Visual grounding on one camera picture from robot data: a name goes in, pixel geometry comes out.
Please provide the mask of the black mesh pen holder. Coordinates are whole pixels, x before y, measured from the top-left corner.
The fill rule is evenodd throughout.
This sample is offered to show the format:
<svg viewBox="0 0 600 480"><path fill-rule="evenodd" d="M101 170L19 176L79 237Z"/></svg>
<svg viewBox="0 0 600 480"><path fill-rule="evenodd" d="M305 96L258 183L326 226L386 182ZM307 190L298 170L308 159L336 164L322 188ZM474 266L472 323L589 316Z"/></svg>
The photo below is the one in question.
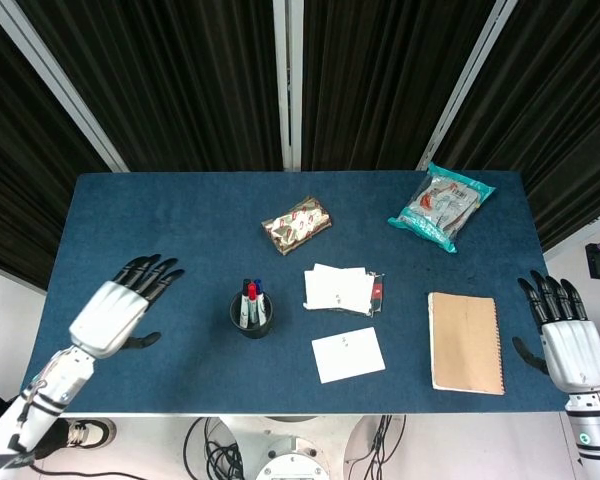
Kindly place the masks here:
<svg viewBox="0 0 600 480"><path fill-rule="evenodd" d="M229 315L234 327L245 337L250 339L260 339L265 337L274 325L274 309L271 298L268 294L264 294L264 306L266 313L266 322L264 325L255 325L248 328L242 328L240 325L240 312L242 304L242 294L236 293L233 297L230 307Z"/></svg>

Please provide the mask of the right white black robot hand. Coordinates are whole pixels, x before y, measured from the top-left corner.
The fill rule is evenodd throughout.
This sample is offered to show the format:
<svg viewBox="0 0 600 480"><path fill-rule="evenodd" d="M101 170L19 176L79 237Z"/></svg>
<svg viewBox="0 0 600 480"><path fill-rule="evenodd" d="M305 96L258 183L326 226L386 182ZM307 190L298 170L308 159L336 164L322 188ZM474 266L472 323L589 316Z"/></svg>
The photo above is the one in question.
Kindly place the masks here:
<svg viewBox="0 0 600 480"><path fill-rule="evenodd" d="M514 337L518 356L566 394L600 392L600 335L579 292L566 279L535 270L531 276L531 282L524 278L517 282L528 301L543 355L533 354L521 338Z"/></svg>

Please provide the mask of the brown spiral notebook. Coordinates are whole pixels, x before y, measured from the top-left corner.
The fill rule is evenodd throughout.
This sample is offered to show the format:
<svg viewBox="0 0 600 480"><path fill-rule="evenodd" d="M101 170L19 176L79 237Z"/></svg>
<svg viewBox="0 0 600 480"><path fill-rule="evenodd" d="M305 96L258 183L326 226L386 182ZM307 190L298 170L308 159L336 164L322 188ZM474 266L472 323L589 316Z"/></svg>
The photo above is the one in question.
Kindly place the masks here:
<svg viewBox="0 0 600 480"><path fill-rule="evenodd" d="M432 387L504 395L495 301L432 292L427 302Z"/></svg>

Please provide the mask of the dark printed booklet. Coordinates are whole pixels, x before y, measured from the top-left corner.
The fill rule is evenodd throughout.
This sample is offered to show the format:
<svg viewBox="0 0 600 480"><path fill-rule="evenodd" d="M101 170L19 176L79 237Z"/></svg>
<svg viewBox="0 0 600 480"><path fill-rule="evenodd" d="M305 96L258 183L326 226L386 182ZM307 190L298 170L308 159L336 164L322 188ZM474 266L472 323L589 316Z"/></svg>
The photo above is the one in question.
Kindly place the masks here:
<svg viewBox="0 0 600 480"><path fill-rule="evenodd" d="M376 313L382 311L384 298L384 275L382 273L368 272L367 275L373 279L373 286L370 294L370 307L366 312L368 317L373 317Z"/></svg>

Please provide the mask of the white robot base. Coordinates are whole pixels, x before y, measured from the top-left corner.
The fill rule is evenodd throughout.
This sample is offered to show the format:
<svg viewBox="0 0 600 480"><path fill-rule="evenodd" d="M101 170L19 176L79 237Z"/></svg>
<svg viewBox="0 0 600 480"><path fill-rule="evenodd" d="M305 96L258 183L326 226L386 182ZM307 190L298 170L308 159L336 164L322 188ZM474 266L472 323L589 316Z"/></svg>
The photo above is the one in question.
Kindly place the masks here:
<svg viewBox="0 0 600 480"><path fill-rule="evenodd" d="M363 415L222 415L244 480L346 480L345 453Z"/></svg>

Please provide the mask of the white black sneaker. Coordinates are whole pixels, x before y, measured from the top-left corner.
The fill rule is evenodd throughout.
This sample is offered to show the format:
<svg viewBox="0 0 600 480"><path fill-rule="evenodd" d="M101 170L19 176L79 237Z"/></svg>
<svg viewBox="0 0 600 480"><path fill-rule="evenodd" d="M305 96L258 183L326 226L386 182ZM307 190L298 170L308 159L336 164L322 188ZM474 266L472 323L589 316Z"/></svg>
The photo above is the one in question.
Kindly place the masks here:
<svg viewBox="0 0 600 480"><path fill-rule="evenodd" d="M117 427L110 419L73 419L68 423L67 448L95 450L111 444Z"/></svg>

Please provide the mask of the white frame post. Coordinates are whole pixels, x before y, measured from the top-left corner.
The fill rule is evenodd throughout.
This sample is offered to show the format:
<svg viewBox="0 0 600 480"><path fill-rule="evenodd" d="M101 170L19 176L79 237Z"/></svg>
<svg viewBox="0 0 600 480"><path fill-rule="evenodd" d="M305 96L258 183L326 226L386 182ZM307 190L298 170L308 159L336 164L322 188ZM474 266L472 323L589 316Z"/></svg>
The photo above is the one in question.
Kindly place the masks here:
<svg viewBox="0 0 600 480"><path fill-rule="evenodd" d="M16 0L0 0L0 26L104 164L115 173L130 172L100 122Z"/></svg>
<svg viewBox="0 0 600 480"><path fill-rule="evenodd" d="M305 0L272 0L277 101L285 171L302 168Z"/></svg>
<svg viewBox="0 0 600 480"><path fill-rule="evenodd" d="M444 109L438 118L415 167L416 170L426 170L431 160L435 157L436 152L452 126L517 4L518 0L494 0L493 8L485 20Z"/></svg>

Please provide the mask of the teal snack bag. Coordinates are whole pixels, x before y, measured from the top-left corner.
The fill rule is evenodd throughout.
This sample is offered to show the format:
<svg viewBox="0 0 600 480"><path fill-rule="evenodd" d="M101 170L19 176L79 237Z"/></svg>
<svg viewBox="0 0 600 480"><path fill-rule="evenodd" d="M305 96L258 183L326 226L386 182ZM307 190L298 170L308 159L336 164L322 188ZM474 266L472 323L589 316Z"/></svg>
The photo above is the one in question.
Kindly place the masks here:
<svg viewBox="0 0 600 480"><path fill-rule="evenodd" d="M458 232L495 191L495 187L430 163L416 192L388 224L456 253Z"/></svg>

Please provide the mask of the blue capped marker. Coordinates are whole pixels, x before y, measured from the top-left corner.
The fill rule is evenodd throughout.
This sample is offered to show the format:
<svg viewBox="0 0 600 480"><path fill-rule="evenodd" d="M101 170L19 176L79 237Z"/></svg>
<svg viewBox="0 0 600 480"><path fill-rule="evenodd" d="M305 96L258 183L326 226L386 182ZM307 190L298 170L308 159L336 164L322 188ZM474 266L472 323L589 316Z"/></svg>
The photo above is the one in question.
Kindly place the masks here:
<svg viewBox="0 0 600 480"><path fill-rule="evenodd" d="M256 287L256 306L257 306L257 315L258 315L258 323L260 325L265 325L267 321L266 317L266 308L265 308L265 297L264 291L262 288L262 283L260 279L255 279L254 284Z"/></svg>

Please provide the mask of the single white paper card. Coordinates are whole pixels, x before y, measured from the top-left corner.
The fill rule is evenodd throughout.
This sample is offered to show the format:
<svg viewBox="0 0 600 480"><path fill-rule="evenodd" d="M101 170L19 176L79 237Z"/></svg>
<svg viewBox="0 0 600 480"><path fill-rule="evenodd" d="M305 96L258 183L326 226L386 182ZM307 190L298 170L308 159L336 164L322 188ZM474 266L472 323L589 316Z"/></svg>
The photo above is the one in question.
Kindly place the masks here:
<svg viewBox="0 0 600 480"><path fill-rule="evenodd" d="M322 384L385 369L374 327L313 340L312 349Z"/></svg>

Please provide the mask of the black capped marker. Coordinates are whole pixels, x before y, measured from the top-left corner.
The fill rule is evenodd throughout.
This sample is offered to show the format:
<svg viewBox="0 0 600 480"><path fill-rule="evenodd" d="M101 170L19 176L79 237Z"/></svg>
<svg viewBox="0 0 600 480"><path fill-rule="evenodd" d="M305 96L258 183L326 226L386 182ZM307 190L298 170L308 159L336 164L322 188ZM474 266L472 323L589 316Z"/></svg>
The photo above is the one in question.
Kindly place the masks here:
<svg viewBox="0 0 600 480"><path fill-rule="evenodd" d="M241 303L240 303L240 320L239 325L243 329L247 329L249 326L249 285L250 279L244 279L241 291Z"/></svg>

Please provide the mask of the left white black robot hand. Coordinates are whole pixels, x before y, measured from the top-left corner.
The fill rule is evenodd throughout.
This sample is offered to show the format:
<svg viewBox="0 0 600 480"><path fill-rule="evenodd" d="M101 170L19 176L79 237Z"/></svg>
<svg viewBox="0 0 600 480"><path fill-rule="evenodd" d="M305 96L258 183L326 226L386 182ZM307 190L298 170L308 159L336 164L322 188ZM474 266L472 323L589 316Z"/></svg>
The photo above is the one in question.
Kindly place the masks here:
<svg viewBox="0 0 600 480"><path fill-rule="evenodd" d="M130 260L94 293L69 327L73 345L96 359L120 350L140 350L157 343L162 334L135 337L134 330L159 297L185 271L178 260L159 254Z"/></svg>

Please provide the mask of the gold red snack package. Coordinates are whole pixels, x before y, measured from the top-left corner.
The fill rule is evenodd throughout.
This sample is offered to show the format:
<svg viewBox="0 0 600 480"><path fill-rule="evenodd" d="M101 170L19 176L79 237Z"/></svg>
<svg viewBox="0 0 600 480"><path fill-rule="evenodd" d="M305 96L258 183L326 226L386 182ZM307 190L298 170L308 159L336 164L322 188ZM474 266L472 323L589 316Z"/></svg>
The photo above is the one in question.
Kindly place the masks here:
<svg viewBox="0 0 600 480"><path fill-rule="evenodd" d="M261 223L275 249L287 255L332 226L330 213L312 196L294 205L284 214Z"/></svg>

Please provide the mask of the white paper sheets stack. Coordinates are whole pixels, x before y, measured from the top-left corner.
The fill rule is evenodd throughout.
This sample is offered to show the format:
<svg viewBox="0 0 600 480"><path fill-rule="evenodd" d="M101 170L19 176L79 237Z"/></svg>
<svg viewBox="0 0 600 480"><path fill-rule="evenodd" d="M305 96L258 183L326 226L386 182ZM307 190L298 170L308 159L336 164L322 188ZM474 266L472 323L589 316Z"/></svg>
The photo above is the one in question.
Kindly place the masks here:
<svg viewBox="0 0 600 480"><path fill-rule="evenodd" d="M344 310L370 316L376 275L364 267L336 268L316 263L304 272L307 310Z"/></svg>

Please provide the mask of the black curtain panel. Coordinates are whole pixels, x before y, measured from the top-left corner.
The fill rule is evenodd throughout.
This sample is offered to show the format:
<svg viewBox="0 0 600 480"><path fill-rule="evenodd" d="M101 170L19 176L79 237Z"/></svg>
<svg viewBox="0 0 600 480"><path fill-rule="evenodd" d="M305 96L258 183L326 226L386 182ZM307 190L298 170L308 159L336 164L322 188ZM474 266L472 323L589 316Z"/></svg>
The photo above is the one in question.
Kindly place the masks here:
<svg viewBox="0 0 600 480"><path fill-rule="evenodd" d="M129 169L282 169L271 0L18 3Z"/></svg>
<svg viewBox="0 0 600 480"><path fill-rule="evenodd" d="M78 177L106 170L0 25L0 269L46 289Z"/></svg>
<svg viewBox="0 0 600 480"><path fill-rule="evenodd" d="M415 169L494 4L305 0L303 169Z"/></svg>
<svg viewBox="0 0 600 480"><path fill-rule="evenodd" d="M543 249L600 216L600 0L518 0L434 159L519 172Z"/></svg>

